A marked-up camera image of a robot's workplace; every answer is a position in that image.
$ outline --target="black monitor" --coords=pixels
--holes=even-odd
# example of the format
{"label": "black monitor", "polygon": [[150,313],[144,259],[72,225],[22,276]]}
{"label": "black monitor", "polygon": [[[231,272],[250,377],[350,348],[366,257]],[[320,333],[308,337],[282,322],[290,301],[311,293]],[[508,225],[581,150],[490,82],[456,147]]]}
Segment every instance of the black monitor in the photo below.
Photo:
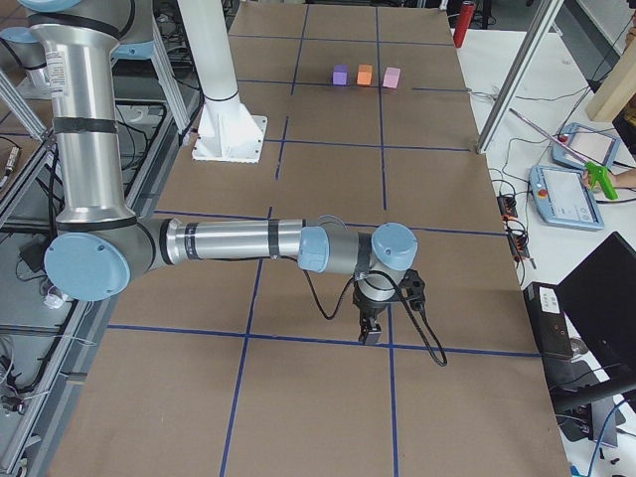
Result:
{"label": "black monitor", "polygon": [[[636,250],[618,232],[556,287],[556,296],[600,366],[623,365],[606,370],[611,380],[636,373]],[[634,391],[623,395],[636,398]]]}

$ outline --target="small block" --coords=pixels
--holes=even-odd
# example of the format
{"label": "small block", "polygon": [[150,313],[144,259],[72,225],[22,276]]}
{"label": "small block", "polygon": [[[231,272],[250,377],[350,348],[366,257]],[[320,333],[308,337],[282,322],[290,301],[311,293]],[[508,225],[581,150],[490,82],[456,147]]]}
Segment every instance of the small block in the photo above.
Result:
{"label": "small block", "polygon": [[334,67],[333,84],[337,86],[346,86],[348,82],[347,65],[336,65]]}
{"label": "small block", "polygon": [[399,83],[399,73],[399,68],[387,68],[387,70],[385,71],[385,79],[382,83],[382,86],[392,87],[393,89],[397,88]]}
{"label": "small block", "polygon": [[371,86],[374,67],[371,65],[358,66],[358,84],[360,86]]}

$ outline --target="white table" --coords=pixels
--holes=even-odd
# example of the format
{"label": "white table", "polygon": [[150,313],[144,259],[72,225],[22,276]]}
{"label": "white table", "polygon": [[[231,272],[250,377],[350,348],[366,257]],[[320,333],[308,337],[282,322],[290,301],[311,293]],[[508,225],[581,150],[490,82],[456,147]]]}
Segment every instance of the white table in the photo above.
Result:
{"label": "white table", "polygon": [[[473,91],[497,93],[524,35],[523,32],[468,31],[464,45],[458,51],[466,85]],[[542,42],[537,56],[517,91],[517,96],[555,98],[578,90],[581,92],[556,101],[516,98],[512,107],[543,129],[556,132],[574,104],[582,96],[582,90],[586,86],[585,78],[563,41],[557,34],[550,33]],[[609,123],[592,122],[587,118],[585,106],[592,97],[592,93],[589,93],[568,122],[579,122],[596,129],[611,127]],[[493,102],[488,98],[472,95],[471,103],[477,126],[481,130]],[[506,161],[509,141],[512,138],[530,141],[543,139],[520,119],[508,114],[487,151],[490,167],[502,169]],[[550,163],[551,152],[543,154],[546,147],[546,142],[537,145],[514,141],[510,149],[506,172],[520,178],[527,178],[530,168],[537,164],[540,159],[542,163]],[[635,164],[624,145],[621,145],[617,160],[627,164]],[[620,171],[620,168],[614,169],[614,172]],[[494,170],[491,171],[491,175],[493,179],[501,178],[500,174]],[[524,182],[510,177],[504,177],[504,179],[513,183],[517,192],[526,190]],[[499,191],[499,186],[500,183],[494,183],[495,191]],[[504,193],[511,192],[507,185],[502,186],[502,191]],[[634,196],[629,191],[619,191],[619,194],[620,198],[624,199]],[[583,232],[546,226],[539,217],[532,198],[529,199],[530,202],[526,207],[527,198],[526,194],[517,196],[517,210],[521,222],[529,230],[529,250],[537,268],[534,269],[526,261],[522,288],[531,281],[559,283],[613,231],[619,231],[632,246],[636,247],[636,203],[600,206],[605,229],[600,232]],[[519,267],[518,272],[521,281],[523,275],[521,267]],[[584,359],[593,369],[599,367],[596,360],[589,354]],[[600,379],[607,378],[603,372],[597,375]],[[627,424],[623,427],[631,432],[636,432],[636,414],[627,405],[623,405],[621,411],[627,417]],[[606,460],[596,461],[592,475],[605,477],[615,474],[634,475],[636,473],[636,439],[619,434],[618,444],[619,448],[616,450],[604,450]],[[570,462],[577,467],[580,473],[585,474],[593,450],[593,443],[587,440],[572,443],[563,438],[563,445]],[[614,457],[620,457],[621,460],[617,465],[610,465],[608,461]]]}

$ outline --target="green handle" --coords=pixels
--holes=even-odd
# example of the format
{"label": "green handle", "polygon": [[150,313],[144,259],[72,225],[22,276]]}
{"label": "green handle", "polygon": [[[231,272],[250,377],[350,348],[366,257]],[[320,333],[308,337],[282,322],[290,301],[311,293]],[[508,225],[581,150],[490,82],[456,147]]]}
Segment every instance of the green handle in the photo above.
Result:
{"label": "green handle", "polygon": [[590,186],[594,187],[596,183],[598,183],[600,184],[600,188],[607,199],[610,201],[618,199],[618,194],[609,180],[609,172],[607,172],[607,168],[605,166],[598,166],[589,161],[585,164],[585,169],[587,169],[589,174]]}

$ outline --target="pink cube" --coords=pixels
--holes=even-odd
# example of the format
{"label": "pink cube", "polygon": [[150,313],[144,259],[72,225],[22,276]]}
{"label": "pink cube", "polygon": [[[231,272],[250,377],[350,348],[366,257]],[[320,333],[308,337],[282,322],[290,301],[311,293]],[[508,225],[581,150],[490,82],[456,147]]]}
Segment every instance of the pink cube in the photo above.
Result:
{"label": "pink cube", "polygon": [[348,74],[347,65],[336,65],[334,67],[334,76],[333,76],[334,84],[337,86],[346,86],[347,74]]}
{"label": "pink cube", "polygon": [[385,79],[382,82],[384,87],[392,87],[393,89],[398,87],[399,82],[399,68],[387,68],[385,71]]}

